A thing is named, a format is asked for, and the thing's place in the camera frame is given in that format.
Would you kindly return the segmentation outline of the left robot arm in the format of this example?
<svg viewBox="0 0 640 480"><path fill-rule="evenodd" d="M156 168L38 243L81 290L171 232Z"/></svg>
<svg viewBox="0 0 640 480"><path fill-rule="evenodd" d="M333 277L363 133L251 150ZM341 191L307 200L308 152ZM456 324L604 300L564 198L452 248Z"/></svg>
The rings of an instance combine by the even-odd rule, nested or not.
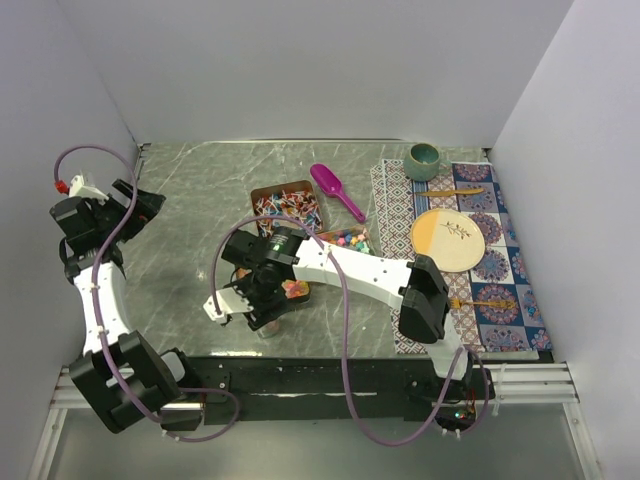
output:
<svg viewBox="0 0 640 480"><path fill-rule="evenodd" d="M120 244L160 212L166 198L135 190L121 179L114 188L135 202L128 209L82 174L59 181L64 199L50 215L64 237L59 255L66 279L80 294L85 323L82 354L69 367L71 380L103 424L120 433L198 392L199 377L178 349L158 353L129 322Z"/></svg>

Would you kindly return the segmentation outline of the lollipop tin box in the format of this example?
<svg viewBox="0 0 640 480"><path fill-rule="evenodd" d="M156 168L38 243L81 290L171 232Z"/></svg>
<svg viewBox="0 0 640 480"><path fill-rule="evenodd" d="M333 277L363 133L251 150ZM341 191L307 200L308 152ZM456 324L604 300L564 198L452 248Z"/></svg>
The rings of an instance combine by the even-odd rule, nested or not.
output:
<svg viewBox="0 0 640 480"><path fill-rule="evenodd" d="M255 216L287 216L316 233L324 231L319 201L308 180L257 188L250 198Z"/></svg>

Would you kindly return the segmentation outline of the purple plastic scoop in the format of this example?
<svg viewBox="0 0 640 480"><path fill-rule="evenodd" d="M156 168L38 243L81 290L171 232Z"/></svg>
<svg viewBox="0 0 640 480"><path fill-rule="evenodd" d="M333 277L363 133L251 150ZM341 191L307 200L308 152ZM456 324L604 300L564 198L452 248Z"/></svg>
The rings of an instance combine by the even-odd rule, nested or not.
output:
<svg viewBox="0 0 640 480"><path fill-rule="evenodd" d="M342 182L328 166L314 163L310 167L310 174L326 196L337 198L359 223L366 222L366 215L346 194Z"/></svg>

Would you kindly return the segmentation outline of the glass jar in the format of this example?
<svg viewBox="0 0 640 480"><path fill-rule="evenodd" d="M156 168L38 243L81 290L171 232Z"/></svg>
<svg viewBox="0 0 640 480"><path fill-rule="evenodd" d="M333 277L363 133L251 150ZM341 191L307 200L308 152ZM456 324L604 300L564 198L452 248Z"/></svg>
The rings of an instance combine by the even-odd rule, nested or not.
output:
<svg viewBox="0 0 640 480"><path fill-rule="evenodd" d="M278 320L274 320L262 326L257 334L261 339L271 338L279 333L280 323Z"/></svg>

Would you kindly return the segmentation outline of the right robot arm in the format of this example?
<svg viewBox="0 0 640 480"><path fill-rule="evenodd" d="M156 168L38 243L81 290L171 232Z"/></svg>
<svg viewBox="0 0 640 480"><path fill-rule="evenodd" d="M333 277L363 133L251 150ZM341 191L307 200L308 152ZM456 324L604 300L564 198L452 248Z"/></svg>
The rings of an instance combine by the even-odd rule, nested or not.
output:
<svg viewBox="0 0 640 480"><path fill-rule="evenodd" d="M425 345L445 396L460 398L471 389L472 362L453 325L448 286L430 257L380 258L288 227L269 237L236 231L221 257L248 273L207 300L212 321L224 324L242 314L252 330L261 329L289 310L287 280L346 287L397 311L399 332Z"/></svg>

